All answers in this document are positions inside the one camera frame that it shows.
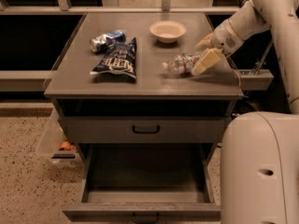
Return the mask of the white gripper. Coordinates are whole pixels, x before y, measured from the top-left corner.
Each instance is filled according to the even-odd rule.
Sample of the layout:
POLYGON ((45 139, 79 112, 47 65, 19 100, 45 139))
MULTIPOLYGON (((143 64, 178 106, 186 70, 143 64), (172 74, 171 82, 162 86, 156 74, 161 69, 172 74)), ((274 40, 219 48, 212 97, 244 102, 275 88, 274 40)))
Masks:
POLYGON ((192 75, 203 74, 221 60, 222 54, 231 55, 243 44, 244 40, 234 31, 230 20, 225 20, 215 28, 212 34, 207 35, 195 46, 195 50, 203 51, 203 54, 195 63, 192 75))

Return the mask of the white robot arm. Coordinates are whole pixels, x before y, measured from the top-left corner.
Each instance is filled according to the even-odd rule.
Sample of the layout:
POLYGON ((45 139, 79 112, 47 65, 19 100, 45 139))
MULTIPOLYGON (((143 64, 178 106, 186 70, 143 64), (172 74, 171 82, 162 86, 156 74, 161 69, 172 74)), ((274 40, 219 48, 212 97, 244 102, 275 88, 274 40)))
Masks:
POLYGON ((230 122, 221 143, 221 224, 299 224, 298 0, 249 0, 197 45, 195 76, 252 35, 270 31, 290 111, 251 112, 230 122))

